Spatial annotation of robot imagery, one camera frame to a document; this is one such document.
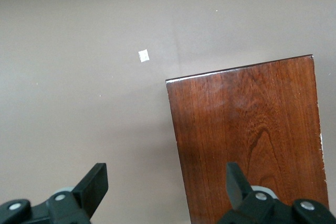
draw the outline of reddish-brown wood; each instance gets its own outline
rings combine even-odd
[[[328,206],[313,56],[166,81],[192,223],[231,209],[227,162],[285,204]]]

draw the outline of dark wood grain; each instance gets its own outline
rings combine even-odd
[[[166,81],[192,223],[231,209],[227,162],[285,204],[328,206],[313,56]]]

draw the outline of wood edge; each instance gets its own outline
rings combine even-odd
[[[171,84],[173,82],[176,82],[176,81],[183,81],[183,80],[187,80],[187,79],[191,79],[191,78],[210,76],[212,74],[229,72],[229,71],[234,71],[234,70],[237,70],[237,69],[250,68],[250,67],[260,65],[260,64],[267,64],[267,63],[273,63],[273,62],[279,62],[279,61],[291,60],[291,59],[297,59],[297,58],[305,58],[305,57],[314,60],[314,55],[310,54],[310,55],[295,56],[295,57],[290,57],[290,58],[285,58],[285,59],[280,59],[280,60],[259,62],[259,63],[245,65],[245,66],[241,66],[241,67],[233,67],[233,68],[227,68],[227,69],[222,69],[222,70],[215,70],[215,71],[211,71],[211,72],[192,74],[192,75],[189,75],[189,76],[182,76],[182,77],[178,77],[178,78],[166,79],[166,86],[168,86],[169,84]]]
[[[315,74],[315,62],[314,62],[314,56],[311,55],[312,61],[312,68],[313,68],[313,80],[314,83],[313,85],[315,86],[315,96],[316,96],[316,110],[318,114],[318,123],[319,123],[319,140],[320,140],[320,151],[322,154],[322,170],[323,170],[323,179],[324,179],[324,184],[325,184],[325,190],[327,193],[327,198],[326,198],[326,207],[329,209],[329,194],[328,194],[328,183],[327,183],[327,175],[325,173],[326,171],[326,162],[324,160],[324,150],[323,150],[323,137],[322,137],[322,128],[321,128],[321,119],[320,119],[320,108],[319,108],[319,97],[318,97],[318,92],[317,92],[317,83],[316,83],[316,74]]]

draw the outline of screw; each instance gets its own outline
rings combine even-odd
[[[9,210],[15,210],[15,209],[18,209],[18,208],[20,208],[20,206],[21,206],[21,203],[15,203],[15,204],[12,204],[12,205],[10,205],[9,206]]]
[[[308,201],[303,201],[300,203],[301,207],[306,210],[313,211],[315,209],[314,205]]]
[[[267,196],[263,193],[256,193],[256,198],[260,200],[266,200]]]
[[[56,201],[60,201],[60,200],[63,200],[65,198],[65,195],[64,194],[60,194],[60,195],[57,195],[56,197],[55,197],[55,200]]]

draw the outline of small white paper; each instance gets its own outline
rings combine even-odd
[[[146,49],[146,50],[143,50],[143,51],[139,51],[139,58],[140,58],[140,61],[141,61],[141,62],[144,62],[144,61],[148,61],[148,60],[149,60],[149,56],[148,56],[148,51],[147,51],[147,49]]]

